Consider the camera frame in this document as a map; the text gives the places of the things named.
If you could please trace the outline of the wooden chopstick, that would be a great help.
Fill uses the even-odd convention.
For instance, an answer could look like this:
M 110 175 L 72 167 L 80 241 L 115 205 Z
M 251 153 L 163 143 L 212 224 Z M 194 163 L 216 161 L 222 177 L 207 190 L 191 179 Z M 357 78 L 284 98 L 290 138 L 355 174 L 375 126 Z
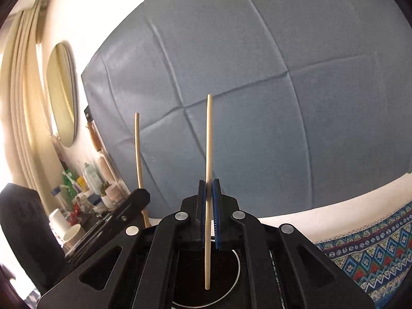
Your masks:
M 211 232 L 212 232 L 212 95 L 207 95 L 207 114 L 206 114 L 206 166 L 205 166 L 205 289 L 210 289 L 211 273 Z
M 134 115 L 134 143 L 135 143 L 135 162 L 138 188 L 144 188 L 143 173 L 142 173 L 142 161 L 140 156 L 140 114 L 138 112 Z M 146 208 L 142 210 L 142 216 L 144 219 L 144 225 L 146 228 L 151 227 L 149 221 L 149 213 Z

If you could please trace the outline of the white plant pot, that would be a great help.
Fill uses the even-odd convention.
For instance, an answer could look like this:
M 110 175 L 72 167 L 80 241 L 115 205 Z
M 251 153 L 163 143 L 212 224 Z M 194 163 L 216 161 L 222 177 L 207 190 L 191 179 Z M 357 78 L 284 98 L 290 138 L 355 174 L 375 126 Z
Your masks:
M 110 199 L 108 195 L 102 195 L 101 199 L 108 211 L 113 211 L 116 209 L 115 204 L 112 202 L 112 200 Z

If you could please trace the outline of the pink lidded jar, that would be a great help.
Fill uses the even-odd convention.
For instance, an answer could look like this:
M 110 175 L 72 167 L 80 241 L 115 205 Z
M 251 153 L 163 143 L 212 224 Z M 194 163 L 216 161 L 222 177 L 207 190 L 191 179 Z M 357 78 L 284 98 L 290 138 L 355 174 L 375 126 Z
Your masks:
M 105 189 L 106 195 L 110 198 L 110 201 L 119 205 L 124 200 L 124 195 L 122 189 L 117 184 L 112 184 Z

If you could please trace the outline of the green white lotion bottle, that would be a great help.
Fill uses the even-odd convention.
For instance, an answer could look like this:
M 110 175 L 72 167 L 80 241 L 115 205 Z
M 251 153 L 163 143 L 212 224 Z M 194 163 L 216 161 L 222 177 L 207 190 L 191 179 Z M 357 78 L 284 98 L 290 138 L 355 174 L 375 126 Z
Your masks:
M 101 194 L 101 186 L 103 181 L 101 180 L 95 167 L 88 162 L 83 164 L 84 178 L 87 181 L 88 186 L 94 191 L 95 194 Z

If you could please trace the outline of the beige mug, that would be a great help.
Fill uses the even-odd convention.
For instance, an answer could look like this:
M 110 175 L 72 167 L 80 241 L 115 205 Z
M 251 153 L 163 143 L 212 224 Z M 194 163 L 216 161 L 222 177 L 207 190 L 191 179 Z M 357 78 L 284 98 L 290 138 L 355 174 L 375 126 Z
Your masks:
M 63 237 L 64 245 L 71 249 L 84 235 L 86 231 L 81 226 L 81 224 L 73 225 L 70 229 L 68 229 Z

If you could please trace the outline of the white cup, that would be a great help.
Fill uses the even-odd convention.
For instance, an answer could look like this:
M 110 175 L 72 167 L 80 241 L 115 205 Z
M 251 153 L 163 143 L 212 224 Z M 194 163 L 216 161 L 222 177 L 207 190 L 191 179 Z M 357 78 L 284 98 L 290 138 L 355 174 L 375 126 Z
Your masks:
M 64 215 L 59 209 L 55 209 L 49 216 L 50 226 L 53 231 L 63 238 L 64 234 L 69 231 L 71 224 L 65 219 Z

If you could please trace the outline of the wooden hairbrush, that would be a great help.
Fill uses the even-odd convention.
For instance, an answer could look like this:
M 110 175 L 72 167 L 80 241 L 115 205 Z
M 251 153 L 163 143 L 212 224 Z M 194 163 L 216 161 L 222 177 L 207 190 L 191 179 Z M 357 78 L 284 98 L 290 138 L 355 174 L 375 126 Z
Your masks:
M 84 115 L 87 120 L 87 129 L 89 131 L 91 142 L 96 152 L 98 153 L 97 161 L 101 173 L 104 176 L 105 180 L 109 183 L 118 183 L 118 178 L 115 174 L 115 171 L 113 170 L 112 165 L 110 164 L 108 155 L 103 148 L 103 143 L 101 142 L 101 138 L 99 137 L 96 124 L 94 123 L 89 106 L 86 106 L 86 108 L 84 109 Z

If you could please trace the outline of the patterned blue tablecloth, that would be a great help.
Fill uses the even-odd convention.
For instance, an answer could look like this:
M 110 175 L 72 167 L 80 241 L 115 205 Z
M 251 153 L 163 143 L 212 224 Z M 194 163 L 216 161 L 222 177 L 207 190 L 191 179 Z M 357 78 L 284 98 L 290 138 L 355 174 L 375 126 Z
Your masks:
M 315 246 L 373 300 L 393 297 L 411 269 L 411 203 L 374 224 Z

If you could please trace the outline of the beige curtain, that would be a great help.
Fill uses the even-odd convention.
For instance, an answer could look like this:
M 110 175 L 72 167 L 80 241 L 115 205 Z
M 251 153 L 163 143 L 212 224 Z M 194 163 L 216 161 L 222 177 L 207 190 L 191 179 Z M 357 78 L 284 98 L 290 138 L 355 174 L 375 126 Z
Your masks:
M 42 1 L 18 12 L 1 62 L 1 123 L 5 156 L 13 182 L 51 195 L 61 165 L 50 140 L 50 109 L 40 76 L 37 47 Z

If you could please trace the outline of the grey backdrop cloth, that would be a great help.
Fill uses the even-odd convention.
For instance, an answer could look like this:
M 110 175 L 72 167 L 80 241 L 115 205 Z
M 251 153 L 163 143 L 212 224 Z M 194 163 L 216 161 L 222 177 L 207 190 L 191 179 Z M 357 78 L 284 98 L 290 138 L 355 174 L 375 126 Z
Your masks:
M 258 217 L 411 171 L 411 25 L 396 0 L 145 0 L 82 73 L 103 143 L 149 214 L 194 195 L 213 96 L 213 174 Z

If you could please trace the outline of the oval wall mirror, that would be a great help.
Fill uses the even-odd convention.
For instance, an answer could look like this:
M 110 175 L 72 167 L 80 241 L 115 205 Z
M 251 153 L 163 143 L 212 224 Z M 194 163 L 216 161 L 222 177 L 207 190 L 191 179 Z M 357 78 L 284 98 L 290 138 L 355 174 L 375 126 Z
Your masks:
M 66 42 L 53 47 L 45 76 L 57 134 L 62 145 L 69 148 L 78 129 L 78 88 L 71 48 Z

